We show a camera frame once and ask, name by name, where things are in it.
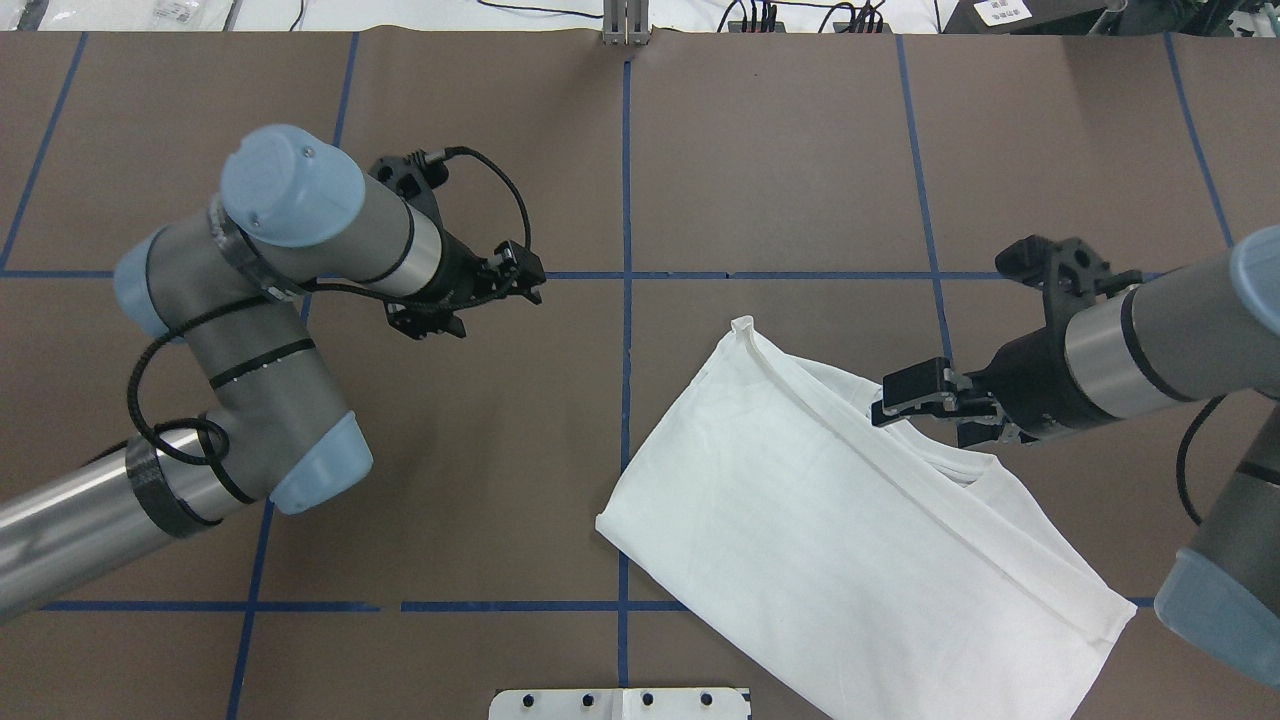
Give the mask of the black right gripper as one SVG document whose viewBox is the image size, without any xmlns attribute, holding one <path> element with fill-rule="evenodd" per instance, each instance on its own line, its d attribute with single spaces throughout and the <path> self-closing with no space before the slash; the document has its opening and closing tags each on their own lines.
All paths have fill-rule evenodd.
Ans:
<svg viewBox="0 0 1280 720">
<path fill-rule="evenodd" d="M 1036 331 L 1007 342 L 987 366 L 968 374 L 975 391 L 995 400 L 1002 419 L 988 427 L 969 420 L 957 427 L 960 447 L 978 447 L 1006 436 L 1024 445 L 1091 428 L 1091 402 L 1071 379 L 1061 340 Z M 910 416 L 960 416 L 963 383 L 950 357 L 932 357 L 886 374 L 870 424 L 887 427 Z"/>
</svg>

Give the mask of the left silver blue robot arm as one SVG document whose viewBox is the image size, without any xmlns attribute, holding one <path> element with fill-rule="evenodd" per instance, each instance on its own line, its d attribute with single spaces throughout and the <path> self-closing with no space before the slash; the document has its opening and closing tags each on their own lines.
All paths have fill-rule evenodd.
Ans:
<svg viewBox="0 0 1280 720">
<path fill-rule="evenodd" d="M 134 432 L 3 505 L 4 620 L 257 501 L 302 512 L 371 471 L 301 299 L 370 299 L 412 340 L 465 337 L 466 309 L 541 301 L 547 273 L 521 193 L 520 241 L 479 254 L 445 228 L 435 190 L 456 158 L 495 168 L 449 146 L 362 170 L 306 129 L 265 126 L 228 156 L 205 208 L 116 264 L 116 302 L 150 337 L 125 386 Z"/>
</svg>

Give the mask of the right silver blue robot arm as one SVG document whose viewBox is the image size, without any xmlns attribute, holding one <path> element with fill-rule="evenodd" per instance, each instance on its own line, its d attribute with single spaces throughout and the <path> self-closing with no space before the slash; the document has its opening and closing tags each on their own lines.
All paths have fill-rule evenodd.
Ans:
<svg viewBox="0 0 1280 720">
<path fill-rule="evenodd" d="M 933 357 L 888 374 L 870 404 L 886 427 L 934 416 L 970 448 L 1036 445 L 1181 404 L 1201 409 L 1175 457 L 1181 506 L 1198 530 L 1153 600 L 1160 621 L 1248 678 L 1279 684 L 1279 416 L 1270 413 L 1207 511 L 1187 478 L 1190 446 L 1230 395 L 1277 401 L 1279 231 L 1152 279 L 1116 272 L 1085 241 L 1019 240 L 995 259 L 1039 292 L 1041 329 L 980 370 Z"/>
</svg>

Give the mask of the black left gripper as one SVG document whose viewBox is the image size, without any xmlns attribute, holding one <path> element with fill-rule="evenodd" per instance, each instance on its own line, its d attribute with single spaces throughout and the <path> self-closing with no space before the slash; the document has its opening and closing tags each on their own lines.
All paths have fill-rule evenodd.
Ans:
<svg viewBox="0 0 1280 720">
<path fill-rule="evenodd" d="M 513 241 L 495 247 L 492 265 L 449 233 L 443 234 L 442 260 L 436 274 L 416 293 L 407 297 L 413 304 L 387 304 L 388 325 L 411 340 L 429 334 L 466 336 L 456 310 L 440 305 L 461 305 L 485 299 L 493 292 L 498 299 L 520 296 L 534 305 L 544 299 L 540 288 L 547 283 L 541 259 L 530 249 Z"/>
</svg>

